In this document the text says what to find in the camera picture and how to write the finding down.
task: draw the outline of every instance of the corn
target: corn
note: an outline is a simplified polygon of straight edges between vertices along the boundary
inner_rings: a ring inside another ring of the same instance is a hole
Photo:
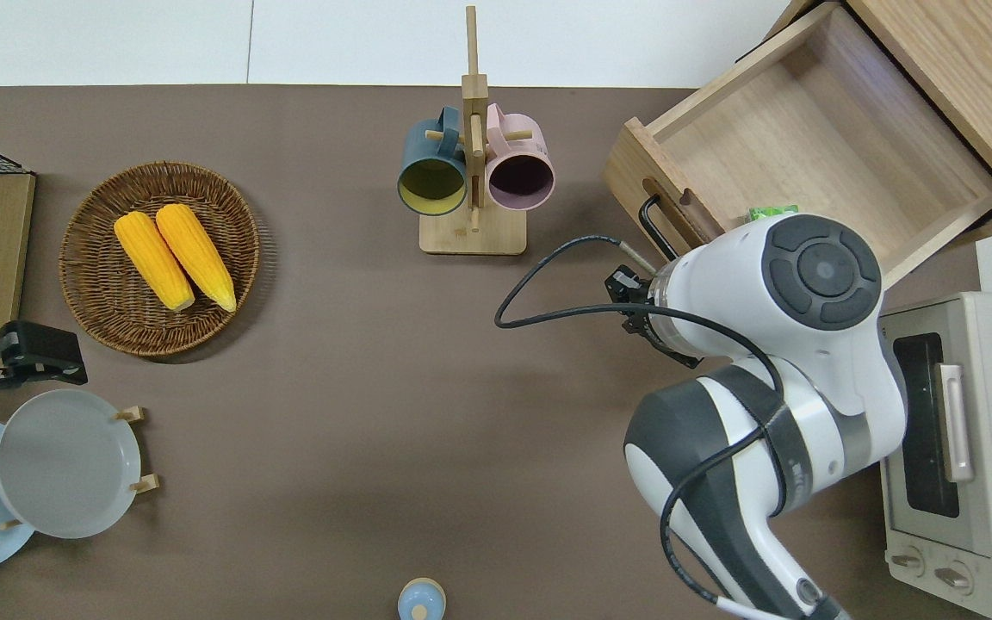
[[[141,211],[122,215],[114,223],[114,234],[163,306],[177,313],[194,302],[186,276],[178,268],[163,237],[158,236],[151,217]]]
[[[232,276],[228,275],[216,246],[194,212],[184,204],[169,204],[155,214],[155,223],[170,251],[201,292],[229,313],[235,313],[236,291]]]

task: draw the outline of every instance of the mug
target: mug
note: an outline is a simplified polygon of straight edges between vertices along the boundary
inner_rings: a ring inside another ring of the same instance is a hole
[[[465,154],[457,144],[457,108],[444,107],[437,119],[419,121],[408,130],[397,193],[420,215],[446,215],[465,202]],[[441,131],[431,140],[428,131]]]
[[[530,131],[530,138],[508,140],[512,131]],[[523,114],[504,114],[499,105],[488,106],[488,148],[485,164],[488,195],[503,208],[523,211],[539,207],[554,193],[554,166],[550,163],[543,131]]]

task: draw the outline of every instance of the wooden cabinet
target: wooden cabinet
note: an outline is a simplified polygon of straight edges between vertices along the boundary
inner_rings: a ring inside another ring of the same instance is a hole
[[[834,217],[889,287],[976,223],[992,234],[992,47],[952,30],[992,34],[991,3],[811,4],[661,118],[627,122],[604,177],[631,216],[660,194],[650,217],[679,251],[749,208]]]

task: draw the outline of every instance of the oven window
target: oven window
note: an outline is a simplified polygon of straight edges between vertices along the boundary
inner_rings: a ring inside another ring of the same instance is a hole
[[[944,362],[940,334],[922,333],[894,341],[894,357],[905,376],[908,420],[902,440],[906,499],[915,510],[959,517],[959,492],[944,476],[940,439],[939,386],[933,368]]]

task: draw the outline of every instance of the toaster oven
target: toaster oven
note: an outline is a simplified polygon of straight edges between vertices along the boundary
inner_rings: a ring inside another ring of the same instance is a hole
[[[890,310],[879,326],[908,411],[881,466],[890,574],[992,617],[992,294]]]

